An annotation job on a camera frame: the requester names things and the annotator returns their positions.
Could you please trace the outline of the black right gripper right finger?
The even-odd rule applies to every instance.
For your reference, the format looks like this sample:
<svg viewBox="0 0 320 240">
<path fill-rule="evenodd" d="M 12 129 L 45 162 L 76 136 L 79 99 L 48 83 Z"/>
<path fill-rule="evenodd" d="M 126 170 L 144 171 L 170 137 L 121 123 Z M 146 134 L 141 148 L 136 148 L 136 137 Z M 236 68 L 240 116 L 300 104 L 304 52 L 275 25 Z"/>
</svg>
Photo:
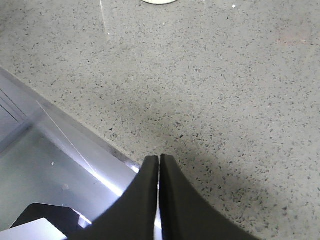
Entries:
<svg viewBox="0 0 320 240">
<path fill-rule="evenodd" d="M 159 210 L 165 240 L 255 239 L 212 208 L 166 154 L 160 157 Z"/>
</svg>

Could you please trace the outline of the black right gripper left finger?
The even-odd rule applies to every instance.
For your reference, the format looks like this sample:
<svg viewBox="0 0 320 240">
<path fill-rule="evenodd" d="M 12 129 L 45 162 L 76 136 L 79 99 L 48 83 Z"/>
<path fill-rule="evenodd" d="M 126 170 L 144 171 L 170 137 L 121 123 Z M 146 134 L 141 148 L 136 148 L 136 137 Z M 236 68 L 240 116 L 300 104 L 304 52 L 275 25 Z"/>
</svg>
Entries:
<svg viewBox="0 0 320 240">
<path fill-rule="evenodd" d="M 122 196 L 69 240 L 153 240 L 158 200 L 159 157 L 145 157 Z"/>
</svg>

